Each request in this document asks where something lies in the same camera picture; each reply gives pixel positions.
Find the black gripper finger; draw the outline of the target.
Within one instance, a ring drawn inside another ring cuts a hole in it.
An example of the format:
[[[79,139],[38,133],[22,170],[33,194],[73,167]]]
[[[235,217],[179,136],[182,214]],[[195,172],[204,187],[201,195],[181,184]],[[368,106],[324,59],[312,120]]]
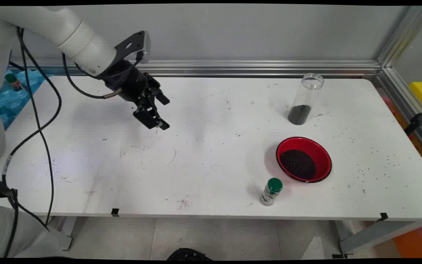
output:
[[[156,97],[159,102],[161,102],[163,105],[167,105],[170,103],[170,100],[163,94],[163,91],[160,88],[160,83],[154,79],[149,73],[146,73],[146,78],[148,82],[148,89],[151,92],[151,94]]]
[[[133,116],[148,129],[160,128],[167,130],[170,125],[160,117],[155,99],[144,99],[136,105]]]

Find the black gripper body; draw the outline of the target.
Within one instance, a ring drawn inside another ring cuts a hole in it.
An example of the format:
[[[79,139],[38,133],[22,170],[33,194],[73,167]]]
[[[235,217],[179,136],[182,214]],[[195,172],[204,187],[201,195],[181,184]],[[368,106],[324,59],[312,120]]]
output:
[[[153,105],[153,77],[142,73],[136,64],[127,60],[113,63],[103,72],[105,86],[112,92],[104,95],[103,99],[119,96],[136,107],[152,107]]]

